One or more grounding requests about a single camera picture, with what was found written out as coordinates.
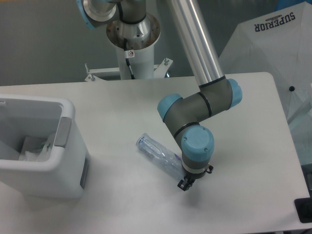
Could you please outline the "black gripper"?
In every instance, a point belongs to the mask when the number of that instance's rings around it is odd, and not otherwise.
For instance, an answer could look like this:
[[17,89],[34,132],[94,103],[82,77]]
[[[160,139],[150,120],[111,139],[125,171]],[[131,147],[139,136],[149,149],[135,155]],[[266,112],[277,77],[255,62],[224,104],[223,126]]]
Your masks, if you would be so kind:
[[204,177],[206,174],[211,174],[214,170],[214,167],[210,164],[207,164],[204,168],[192,169],[184,162],[182,162],[182,168],[185,174],[183,177],[184,179],[182,179],[177,186],[184,191],[189,190],[195,180]]

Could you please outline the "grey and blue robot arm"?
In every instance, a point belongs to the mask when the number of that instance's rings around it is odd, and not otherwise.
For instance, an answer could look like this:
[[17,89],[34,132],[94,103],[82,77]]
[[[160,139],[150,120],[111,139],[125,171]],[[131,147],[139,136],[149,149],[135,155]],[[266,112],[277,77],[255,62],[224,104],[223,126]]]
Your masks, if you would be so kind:
[[[239,104],[242,90],[222,72],[197,1],[170,0],[168,5],[199,91],[186,98],[168,95],[157,110],[181,149],[183,178],[178,186],[188,190],[213,170],[209,161],[214,137],[200,123]],[[117,52],[121,79],[156,77],[154,45],[160,37],[160,25],[147,12],[146,1],[79,0],[77,6],[90,29],[106,25],[107,37]]]

